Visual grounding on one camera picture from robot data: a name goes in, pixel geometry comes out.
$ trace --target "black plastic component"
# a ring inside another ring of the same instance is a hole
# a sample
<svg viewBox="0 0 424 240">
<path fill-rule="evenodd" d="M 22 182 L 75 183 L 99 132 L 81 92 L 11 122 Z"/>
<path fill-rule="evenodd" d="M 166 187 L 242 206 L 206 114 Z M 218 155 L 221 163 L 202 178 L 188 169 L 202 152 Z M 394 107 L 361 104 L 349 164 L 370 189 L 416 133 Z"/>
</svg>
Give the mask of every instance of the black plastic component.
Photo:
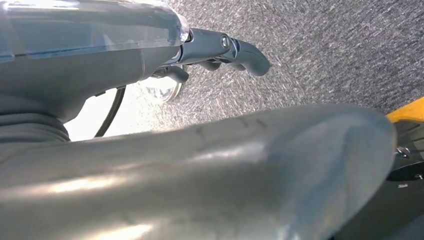
<svg viewBox="0 0 424 240">
<path fill-rule="evenodd" d="M 231 65 L 236 69 L 242 70 L 246 68 L 251 74 L 255 76 L 265 75 L 271 67 L 267 58 L 252 44 L 232 39 L 235 51 L 230 54 L 224 54 L 222 57 L 231 62 Z"/>
<path fill-rule="evenodd" d="M 424 180 L 424 162 L 404 166 L 392 171 L 387 177 L 387 181 L 406 182 Z"/>
<path fill-rule="evenodd" d="M 271 67 L 261 51 L 250 43 L 230 38 L 222 32 L 197 28 L 193 28 L 191 34 L 191 41 L 182 45 L 180 53 L 163 67 L 199 64 L 215 71 L 225 63 L 256 76 L 265 75 Z"/>
<path fill-rule="evenodd" d="M 153 78 L 164 78 L 169 77 L 177 83 L 185 83 L 189 79 L 190 75 L 181 67 L 168 66 L 158 69 L 153 75 Z"/>
<path fill-rule="evenodd" d="M 192 28 L 193 39 L 182 45 L 182 55 L 178 59 L 179 65 L 196 64 L 227 53 L 230 49 L 221 45 L 225 33 Z"/>
<path fill-rule="evenodd" d="M 396 231 L 385 240 L 423 240 L 424 239 L 424 215 L 410 221 L 403 228 Z"/>
<path fill-rule="evenodd" d="M 212 62 L 212 61 L 201 61 L 198 64 L 204 67 L 208 71 L 218 70 L 221 66 L 220 62 Z"/>
</svg>

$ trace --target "gray carpet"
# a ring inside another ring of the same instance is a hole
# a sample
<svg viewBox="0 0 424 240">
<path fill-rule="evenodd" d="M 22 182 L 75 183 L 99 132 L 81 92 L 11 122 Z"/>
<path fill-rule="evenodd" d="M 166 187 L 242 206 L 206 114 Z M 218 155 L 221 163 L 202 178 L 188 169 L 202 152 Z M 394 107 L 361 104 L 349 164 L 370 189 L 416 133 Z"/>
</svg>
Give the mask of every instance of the gray carpet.
<svg viewBox="0 0 424 240">
<path fill-rule="evenodd" d="M 132 132 L 301 104 L 349 103 L 388 113 L 424 96 L 423 1 L 169 3 L 191 27 L 255 44 L 272 69 L 264 77 L 254 77 L 226 66 L 215 72 L 191 67 L 181 95 L 166 105 L 145 102 L 137 85 L 132 86 L 132 96 L 124 100 L 136 111 L 133 122 L 139 127 Z"/>
</svg>

